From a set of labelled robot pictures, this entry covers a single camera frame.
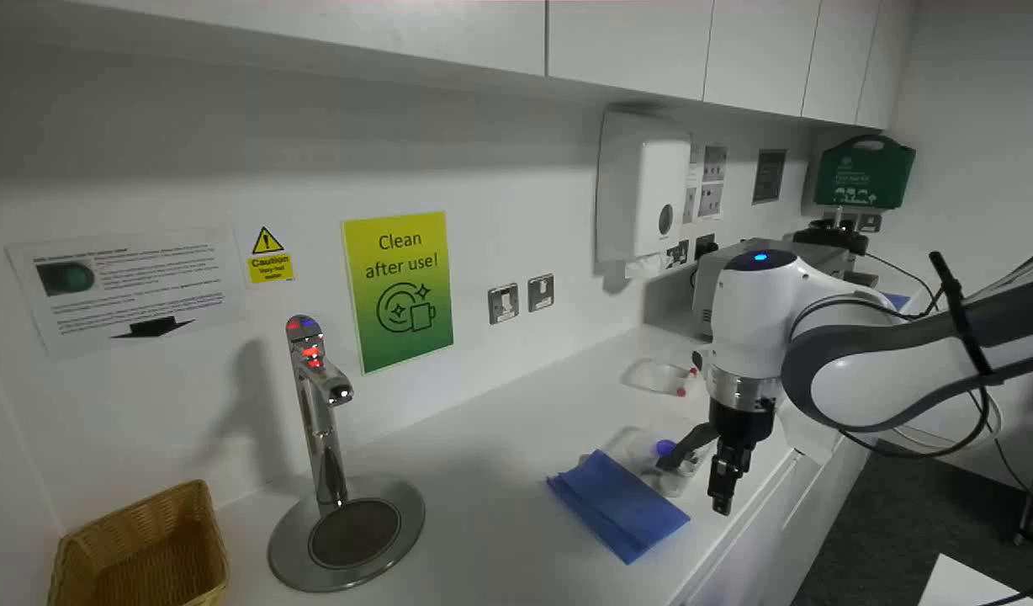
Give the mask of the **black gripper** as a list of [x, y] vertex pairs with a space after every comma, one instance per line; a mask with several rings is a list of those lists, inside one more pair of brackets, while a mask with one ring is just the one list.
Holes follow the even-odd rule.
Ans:
[[709, 387], [709, 425], [716, 432], [716, 459], [709, 476], [709, 502], [716, 514], [730, 514], [730, 498], [751, 470], [755, 449], [775, 432], [776, 387], [755, 378], [716, 378]]

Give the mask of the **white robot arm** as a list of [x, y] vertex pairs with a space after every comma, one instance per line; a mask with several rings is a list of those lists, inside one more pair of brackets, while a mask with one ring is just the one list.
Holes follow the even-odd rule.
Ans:
[[932, 266], [945, 309], [927, 318], [788, 248], [756, 245], [719, 266], [702, 354], [716, 432], [706, 494], [719, 514], [775, 426], [776, 397], [852, 439], [1033, 369], [1033, 257], [974, 296], [941, 257]]

